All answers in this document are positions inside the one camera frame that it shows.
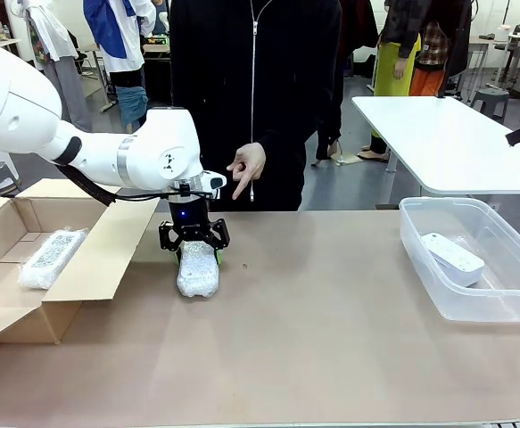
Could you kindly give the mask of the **person's right hand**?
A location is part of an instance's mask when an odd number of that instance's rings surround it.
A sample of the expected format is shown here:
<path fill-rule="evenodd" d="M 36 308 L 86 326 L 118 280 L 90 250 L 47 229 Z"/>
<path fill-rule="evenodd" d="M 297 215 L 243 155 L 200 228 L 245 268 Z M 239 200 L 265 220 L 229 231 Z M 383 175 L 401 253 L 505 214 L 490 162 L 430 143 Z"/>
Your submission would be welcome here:
<path fill-rule="evenodd" d="M 233 200 L 236 200 L 253 180 L 260 178 L 265 163 L 266 154 L 259 143 L 245 144 L 235 152 L 234 160 L 227 166 L 227 171 L 237 183 L 232 194 Z"/>

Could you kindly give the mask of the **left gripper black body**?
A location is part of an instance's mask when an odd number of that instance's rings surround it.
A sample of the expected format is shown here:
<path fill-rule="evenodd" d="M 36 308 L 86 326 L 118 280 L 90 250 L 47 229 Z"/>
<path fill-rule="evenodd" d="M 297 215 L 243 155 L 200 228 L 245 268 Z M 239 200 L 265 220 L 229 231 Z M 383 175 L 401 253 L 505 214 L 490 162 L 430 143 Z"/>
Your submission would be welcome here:
<path fill-rule="evenodd" d="M 204 241 L 210 232 L 207 202 L 197 198 L 190 202 L 171 202 L 172 230 L 183 241 Z"/>

